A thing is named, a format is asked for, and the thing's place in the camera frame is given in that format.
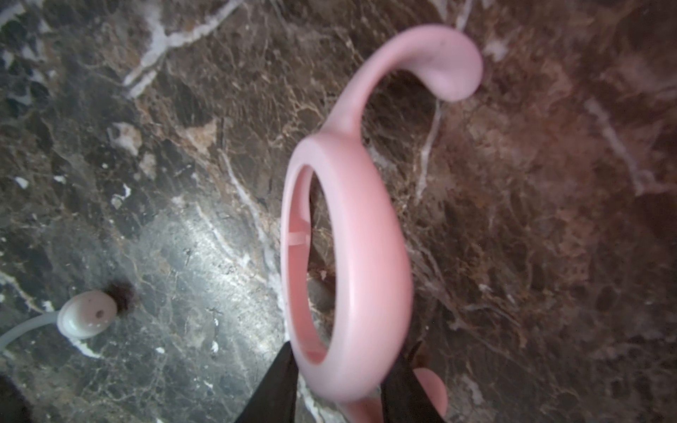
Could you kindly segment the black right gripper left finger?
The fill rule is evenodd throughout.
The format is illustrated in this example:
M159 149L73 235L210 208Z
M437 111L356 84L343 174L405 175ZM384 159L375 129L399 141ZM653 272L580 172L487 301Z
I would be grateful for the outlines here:
M236 423L294 423L299 370L287 341Z

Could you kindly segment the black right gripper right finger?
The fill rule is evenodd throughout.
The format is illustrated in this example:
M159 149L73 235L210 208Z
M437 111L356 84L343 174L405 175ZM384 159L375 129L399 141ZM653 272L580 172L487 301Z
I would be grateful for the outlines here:
M446 386L426 363L426 347L418 340L400 354L381 384L384 422L444 422Z

